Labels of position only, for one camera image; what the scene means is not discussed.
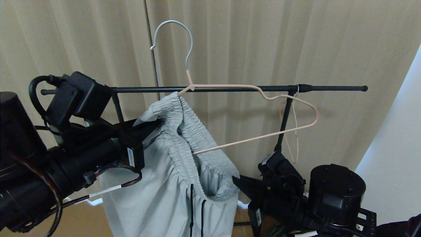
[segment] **metal hanger hook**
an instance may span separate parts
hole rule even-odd
[[[156,29],[156,31],[155,31],[155,35],[154,35],[154,44],[152,45],[151,50],[154,50],[154,48],[157,46],[157,33],[158,33],[159,29],[160,29],[163,25],[168,24],[168,23],[176,23],[176,24],[179,24],[179,25],[181,25],[182,27],[184,27],[184,29],[186,29],[186,30],[187,30],[187,32],[189,33],[189,36],[190,36],[190,50],[189,50],[189,52],[188,52],[188,54],[187,54],[187,57],[186,57],[186,70],[189,70],[189,66],[187,65],[187,62],[188,62],[188,60],[189,60],[190,54],[192,53],[192,49],[193,49],[193,36],[192,36],[192,33],[190,32],[189,28],[187,28],[187,26],[186,26],[186,25],[184,25],[183,23],[181,23],[181,22],[179,22],[179,21],[175,21],[175,20],[168,20],[168,21],[165,21],[165,22],[161,23],[161,24],[158,26],[158,28]]]

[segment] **curtain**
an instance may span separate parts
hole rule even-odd
[[[38,75],[80,71],[108,86],[187,86],[184,59],[195,83],[252,85],[367,85],[367,92],[308,92],[320,120],[300,130],[297,170],[309,179],[320,164],[356,168],[376,135],[421,42],[417,1],[1,1],[1,90],[18,93],[34,124],[42,121],[27,93]],[[120,94],[125,119],[140,115],[157,94]],[[257,92],[186,93],[218,144],[280,128],[283,100]],[[52,96],[40,96],[46,107]],[[314,113],[295,104],[298,125]],[[112,103],[103,118],[117,122]],[[287,128],[295,125],[290,114]],[[48,146],[52,136],[40,132]],[[296,144],[287,134],[293,155]],[[256,178],[257,164],[277,137],[224,148],[240,174]],[[285,141],[283,153],[290,159]]]

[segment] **drawstring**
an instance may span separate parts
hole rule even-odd
[[[200,230],[200,236],[203,237],[203,209],[205,206],[205,202],[206,200],[203,200],[202,202],[202,228]],[[193,184],[190,185],[190,215],[191,215],[191,219],[192,221],[190,222],[190,237],[193,236]]]
[[[190,185],[190,215],[192,221],[190,222],[190,237],[193,236],[193,184]]]
[[[200,236],[203,237],[203,207],[205,206],[206,200],[203,200],[202,202],[202,229],[200,231]]]

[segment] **sticker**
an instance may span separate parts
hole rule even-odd
[[[265,158],[265,159],[263,159],[262,164],[266,164],[267,160],[269,160],[269,158],[271,158],[273,154],[275,154],[275,152],[272,152],[272,153],[270,153],[269,155],[267,155],[267,156],[266,156],[266,158]]]
[[[262,224],[262,216],[260,215],[260,208],[256,211],[256,219],[257,219],[257,226],[260,226]]]
[[[129,164],[131,167],[134,167],[134,156],[133,150],[127,147],[127,156],[129,157]]]

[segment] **pink hanger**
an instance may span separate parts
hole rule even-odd
[[[192,78],[190,76],[189,68],[188,68],[188,65],[187,65],[189,56],[190,56],[190,54],[192,52],[192,48],[193,48],[193,37],[192,37],[192,33],[190,32],[189,28],[187,28],[183,23],[181,23],[179,21],[174,21],[174,20],[169,20],[169,21],[165,21],[165,22],[161,23],[158,26],[158,28],[156,29],[156,31],[155,31],[154,44],[152,45],[151,50],[153,50],[156,47],[156,36],[157,36],[158,30],[161,28],[161,26],[163,26],[163,25],[165,25],[167,23],[177,23],[177,24],[181,25],[182,27],[184,27],[187,30],[187,32],[190,35],[190,50],[189,50],[189,52],[187,54],[186,61],[185,61],[185,63],[186,63],[187,78],[189,80],[189,86],[186,87],[186,88],[184,88],[183,90],[181,90],[178,93],[179,96],[181,96],[182,94],[184,94],[188,90],[194,91],[196,87],[202,87],[202,88],[210,88],[210,87],[217,87],[217,88],[232,88],[232,87],[251,88],[251,89],[255,89],[258,92],[260,92],[260,95],[262,95],[262,97],[265,100],[274,100],[274,99],[277,99],[277,98],[280,98],[280,97],[291,98],[293,100],[296,100],[298,102],[301,102],[303,104],[308,105],[316,113],[316,119],[311,124],[304,125],[304,126],[301,126],[301,127],[292,128],[292,129],[288,129],[288,130],[284,130],[284,131],[280,131],[280,132],[269,133],[269,134],[266,134],[266,135],[262,135],[262,136],[258,136],[258,137],[253,137],[253,138],[249,138],[249,139],[245,139],[245,140],[241,140],[241,141],[237,141],[237,142],[233,142],[233,143],[219,145],[219,146],[207,148],[207,149],[204,149],[204,150],[201,150],[201,151],[195,151],[195,152],[193,152],[194,155],[200,154],[200,153],[203,153],[203,152],[207,152],[207,151],[213,151],[213,150],[216,150],[216,149],[221,149],[223,147],[227,147],[227,146],[231,146],[231,145],[236,145],[236,144],[245,143],[245,142],[249,142],[249,141],[253,141],[253,140],[257,140],[257,139],[261,139],[261,138],[265,138],[265,137],[271,137],[271,136],[279,135],[279,134],[286,133],[286,132],[291,132],[291,131],[296,131],[296,130],[304,129],[304,128],[307,128],[307,127],[311,127],[311,126],[313,126],[313,125],[315,125],[317,123],[317,121],[319,119],[319,111],[317,110],[317,108],[314,105],[308,103],[307,101],[301,100],[301,99],[299,99],[297,97],[289,96],[289,95],[286,95],[286,94],[281,94],[281,95],[277,95],[277,96],[274,96],[274,97],[267,97],[263,93],[262,89],[260,89],[257,86],[253,86],[253,85],[243,85],[243,84],[194,84],[193,81],[192,81]]]

